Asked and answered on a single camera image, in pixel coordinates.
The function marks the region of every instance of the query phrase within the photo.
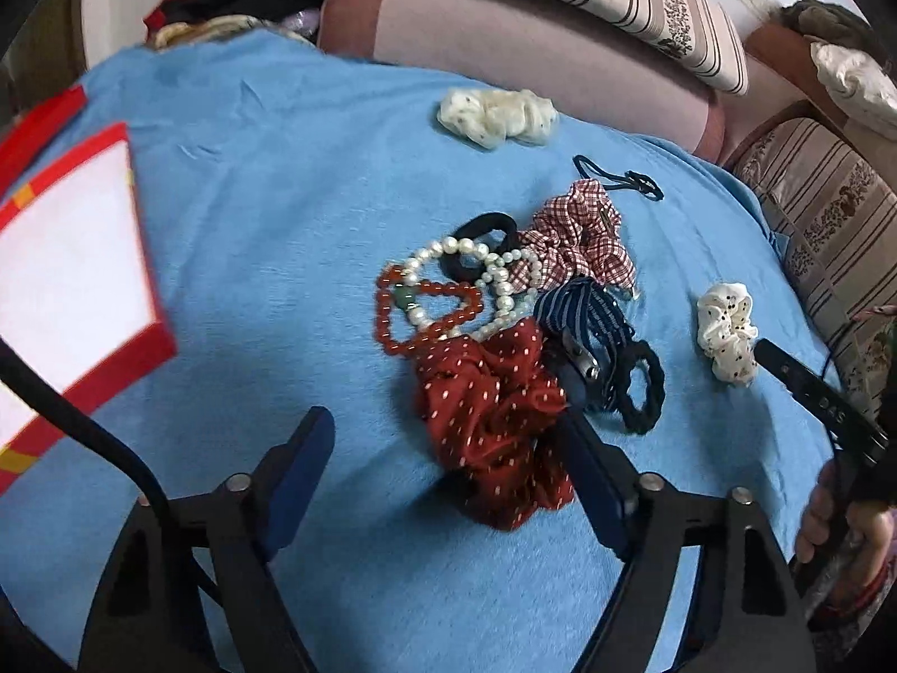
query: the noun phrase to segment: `metal screw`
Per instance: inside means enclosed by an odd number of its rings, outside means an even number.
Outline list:
[[[753,494],[743,485],[737,485],[732,489],[732,499],[742,506],[750,506],[753,503]]]
[[[660,491],[666,483],[656,473],[643,473],[639,476],[639,485],[646,491]]]
[[[245,491],[252,485],[252,476],[247,473],[235,473],[224,482],[224,487],[232,494]]]

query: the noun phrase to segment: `person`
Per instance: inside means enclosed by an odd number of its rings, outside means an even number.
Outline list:
[[[822,467],[801,516],[794,543],[797,561],[806,564],[829,535],[834,510],[833,461]],[[863,536],[853,564],[846,568],[828,600],[810,621],[818,673],[837,670],[882,607],[897,576],[895,512],[883,501],[851,503],[847,521]]]

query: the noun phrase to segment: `bed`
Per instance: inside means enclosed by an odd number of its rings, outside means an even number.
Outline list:
[[[272,572],[322,671],[569,670],[620,565],[578,504],[507,534],[445,497],[411,369],[371,336],[384,262],[504,210],[525,225],[576,178],[574,154],[652,176],[655,204],[613,192],[641,297],[625,304],[667,374],[654,431],[601,437],[678,488],[755,493],[789,549],[830,454],[818,422],[761,372],[723,385],[694,342],[694,306],[738,280],[762,337],[811,368],[826,349],[782,271],[753,193],[670,141],[562,116],[544,147],[486,152],[443,131],[438,101],[465,77],[328,56],[259,31],[167,53],[124,51],[84,76],[90,105],[33,169],[127,123],[160,299],[178,356],[96,418],[171,496],[254,467],[305,411],[335,416],[336,445],[294,544]],[[76,658],[129,481],[63,440],[0,498],[3,586],[31,625]],[[690,594],[681,574],[650,669],[669,667]],[[235,654],[210,622],[224,667]]]

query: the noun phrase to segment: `cream scrunchie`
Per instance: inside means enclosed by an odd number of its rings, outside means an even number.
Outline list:
[[[558,112],[549,98],[530,90],[451,89],[436,117],[450,132],[495,149],[510,137],[546,143]]]
[[[713,359],[713,375],[747,385],[757,376],[751,341],[753,298],[743,283],[717,283],[698,300],[698,346]]]

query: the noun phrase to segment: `white cloth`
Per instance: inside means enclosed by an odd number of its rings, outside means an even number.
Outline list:
[[[530,90],[451,89],[442,99],[437,118],[450,132],[495,149],[510,137],[546,143],[558,112],[549,98]]]
[[[723,382],[750,384],[757,376],[751,341],[753,298],[743,283],[717,283],[698,300],[698,346],[713,359],[713,375]]]
[[[831,100],[864,126],[897,141],[897,86],[881,66],[861,50],[813,43],[816,77]]]

